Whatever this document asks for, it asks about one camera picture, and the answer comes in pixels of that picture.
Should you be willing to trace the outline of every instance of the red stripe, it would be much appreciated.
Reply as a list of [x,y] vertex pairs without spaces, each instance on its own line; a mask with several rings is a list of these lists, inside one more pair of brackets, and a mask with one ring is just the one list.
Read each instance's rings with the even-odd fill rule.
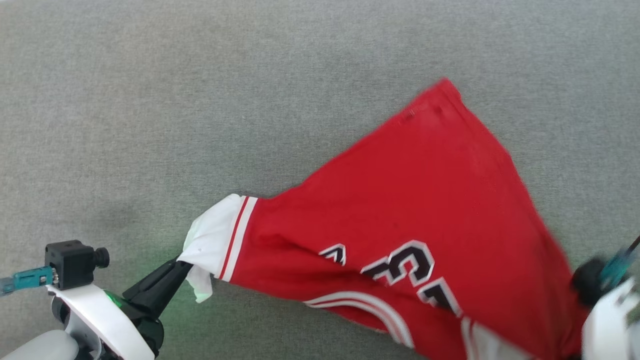
[[247,201],[249,201],[249,196],[244,198],[244,202],[242,203],[242,208],[240,208],[240,212],[238,213],[238,219],[236,219],[234,232],[231,234],[231,240],[229,240],[229,248],[227,248],[225,263],[224,265],[222,265],[222,271],[220,272],[220,279],[222,279],[222,277],[225,275],[225,270],[227,269],[227,263],[229,262],[229,254],[231,253],[231,248],[234,246],[234,239],[236,238],[236,231],[238,230],[238,224],[240,224],[240,218],[242,217],[242,212],[244,211],[244,207],[246,206]]

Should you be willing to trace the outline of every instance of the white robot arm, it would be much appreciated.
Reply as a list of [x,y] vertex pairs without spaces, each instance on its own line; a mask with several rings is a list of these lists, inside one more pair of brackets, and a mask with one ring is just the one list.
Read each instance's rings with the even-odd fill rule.
[[[2,360],[153,360],[164,341],[160,314],[184,282],[191,264],[169,260],[122,296],[92,284],[97,265],[108,266],[108,252],[80,241],[48,244],[45,266],[4,279],[3,293],[28,284],[47,285],[53,315],[64,331],[49,331]],[[53,272],[54,276],[42,275]]]
[[640,359],[640,295],[631,278],[604,295],[582,328],[582,360]]

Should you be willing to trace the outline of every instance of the fabric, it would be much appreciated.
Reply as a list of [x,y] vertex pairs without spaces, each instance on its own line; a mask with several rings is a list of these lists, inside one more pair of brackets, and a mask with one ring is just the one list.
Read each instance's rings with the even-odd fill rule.
[[[572,266],[613,255],[639,231],[638,18],[638,0],[0,1],[0,276],[78,239],[111,253],[95,284],[124,291],[213,204],[300,184],[443,76]],[[424,360],[214,290],[180,289],[159,360]],[[0,357],[60,328],[45,291],[0,303]]]
[[189,236],[180,259],[206,281],[335,311],[433,360],[498,359],[470,338],[488,332],[522,349],[509,359],[580,352],[586,309],[564,255],[446,79],[301,185],[231,195]]

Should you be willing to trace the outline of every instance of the red basketball jersey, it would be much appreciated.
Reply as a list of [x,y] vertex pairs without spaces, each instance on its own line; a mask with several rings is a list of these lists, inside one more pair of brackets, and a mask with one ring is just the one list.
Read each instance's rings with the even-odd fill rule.
[[273,199],[231,195],[182,260],[432,360],[564,359],[586,310],[509,154],[448,80]]

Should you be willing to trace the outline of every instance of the printed number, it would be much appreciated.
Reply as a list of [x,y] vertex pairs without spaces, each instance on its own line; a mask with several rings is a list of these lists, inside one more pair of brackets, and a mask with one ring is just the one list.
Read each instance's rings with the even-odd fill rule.
[[[411,263],[412,266],[408,272],[407,263]],[[363,267],[360,273],[372,277],[374,280],[384,277],[389,285],[404,279],[408,274],[413,287],[417,287],[429,281],[434,266],[435,260],[427,245],[421,241],[412,240],[392,251],[389,256]],[[458,316],[461,315],[458,301],[442,277],[421,287],[417,295],[421,301],[427,304],[442,307]]]
[[332,247],[328,247],[322,250],[318,255],[324,256],[327,259],[333,259],[334,263],[340,263],[344,266],[347,263],[347,250],[343,244],[335,244]]
[[434,307],[442,307],[456,314],[456,316],[462,315],[456,297],[453,296],[449,285],[447,285],[447,282],[442,277],[421,287],[420,290],[418,290],[418,297],[422,302],[431,304]]
[[388,257],[363,267],[360,273],[374,280],[386,277],[388,284],[393,285],[406,277],[407,263],[412,266],[408,272],[411,284],[418,286],[429,280],[435,261],[425,243],[412,240],[391,252]]

